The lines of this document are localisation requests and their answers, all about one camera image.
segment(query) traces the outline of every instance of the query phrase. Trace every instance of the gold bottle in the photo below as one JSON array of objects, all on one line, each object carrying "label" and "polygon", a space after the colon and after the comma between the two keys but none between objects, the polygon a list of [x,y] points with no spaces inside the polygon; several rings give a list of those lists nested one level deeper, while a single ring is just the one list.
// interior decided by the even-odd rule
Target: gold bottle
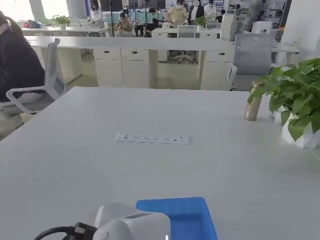
[{"label": "gold bottle", "polygon": [[[249,96],[260,87],[265,85],[264,82],[253,82],[252,88],[250,90]],[[244,118],[248,121],[255,121],[257,119],[260,103],[261,103],[262,96],[254,97],[251,104],[246,103]]]}]

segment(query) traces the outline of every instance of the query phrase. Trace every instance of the window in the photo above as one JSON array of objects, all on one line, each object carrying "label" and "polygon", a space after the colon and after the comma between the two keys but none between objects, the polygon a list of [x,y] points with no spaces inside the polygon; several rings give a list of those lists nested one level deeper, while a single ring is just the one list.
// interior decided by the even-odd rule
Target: window
[{"label": "window", "polygon": [[69,16],[66,0],[41,0],[44,15],[47,19],[52,19],[54,15]]},{"label": "window", "polygon": [[15,21],[34,20],[29,0],[0,0],[0,10]]}]

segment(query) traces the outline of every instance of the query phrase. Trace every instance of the dark hair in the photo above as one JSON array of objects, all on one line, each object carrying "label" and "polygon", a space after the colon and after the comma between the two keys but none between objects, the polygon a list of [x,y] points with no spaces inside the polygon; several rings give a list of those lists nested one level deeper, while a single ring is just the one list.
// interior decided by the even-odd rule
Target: dark hair
[{"label": "dark hair", "polygon": [[24,36],[24,33],[22,32],[19,25],[12,20],[12,18],[5,16],[2,11],[0,11],[0,26],[3,24],[8,24],[8,21],[10,22],[10,29],[11,31],[16,34],[17,36]]},{"label": "dark hair", "polygon": [[91,10],[97,11],[99,9],[98,0],[91,0]]}]

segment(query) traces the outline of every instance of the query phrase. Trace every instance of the power strip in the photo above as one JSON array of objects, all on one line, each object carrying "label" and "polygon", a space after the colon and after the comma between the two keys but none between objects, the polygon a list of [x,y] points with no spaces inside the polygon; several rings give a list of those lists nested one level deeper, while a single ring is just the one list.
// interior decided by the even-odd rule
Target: power strip
[{"label": "power strip", "polygon": [[153,144],[190,144],[188,136],[172,136],[172,135],[149,135],[149,134],[131,134],[118,133],[115,137],[117,142],[132,143],[153,143]]}]

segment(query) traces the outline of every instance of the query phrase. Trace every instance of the blue tray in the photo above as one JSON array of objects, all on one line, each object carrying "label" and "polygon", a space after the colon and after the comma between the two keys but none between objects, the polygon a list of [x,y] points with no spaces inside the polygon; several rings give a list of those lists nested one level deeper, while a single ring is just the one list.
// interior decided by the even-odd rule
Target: blue tray
[{"label": "blue tray", "polygon": [[170,218],[171,240],[218,240],[203,197],[139,200],[136,208]]}]

